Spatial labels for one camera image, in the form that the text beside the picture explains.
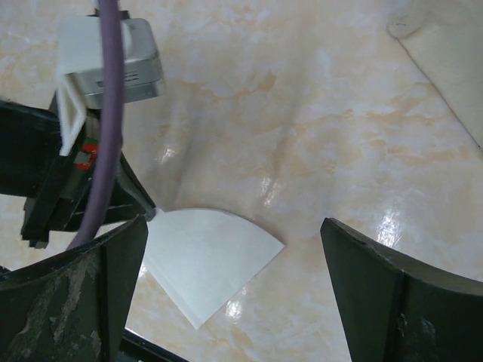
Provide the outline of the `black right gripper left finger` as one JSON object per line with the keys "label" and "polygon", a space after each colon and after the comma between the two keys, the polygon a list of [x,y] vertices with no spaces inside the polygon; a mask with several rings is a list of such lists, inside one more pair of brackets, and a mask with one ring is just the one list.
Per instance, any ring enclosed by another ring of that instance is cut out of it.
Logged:
{"label": "black right gripper left finger", "polygon": [[139,216],[1,274],[3,361],[114,361],[146,248]]}

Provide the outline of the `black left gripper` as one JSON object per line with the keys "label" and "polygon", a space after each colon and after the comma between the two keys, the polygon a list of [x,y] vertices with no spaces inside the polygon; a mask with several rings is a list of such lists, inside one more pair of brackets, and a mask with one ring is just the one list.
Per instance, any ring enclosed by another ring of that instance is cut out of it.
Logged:
{"label": "black left gripper", "polygon": [[[57,104],[38,109],[1,102],[1,193],[25,198],[21,238],[44,249],[51,232],[78,231],[91,189],[97,157],[100,112],[88,113],[86,125],[67,156],[62,146]],[[155,203],[131,169],[124,154],[103,224],[155,216]]]}

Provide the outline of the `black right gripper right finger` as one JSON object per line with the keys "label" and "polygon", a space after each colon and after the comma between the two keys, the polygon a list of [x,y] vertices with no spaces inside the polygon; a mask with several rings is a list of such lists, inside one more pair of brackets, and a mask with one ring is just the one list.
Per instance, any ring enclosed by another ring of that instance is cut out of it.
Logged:
{"label": "black right gripper right finger", "polygon": [[480,361],[482,283],[334,218],[321,241],[353,361]]}

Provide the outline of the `white paper coffee filter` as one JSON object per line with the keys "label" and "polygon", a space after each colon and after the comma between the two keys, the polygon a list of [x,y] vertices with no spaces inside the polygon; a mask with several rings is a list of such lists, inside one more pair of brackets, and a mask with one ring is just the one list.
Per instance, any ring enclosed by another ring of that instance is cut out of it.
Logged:
{"label": "white paper coffee filter", "polygon": [[199,329],[283,249],[254,223],[220,210],[156,211],[143,264]]}

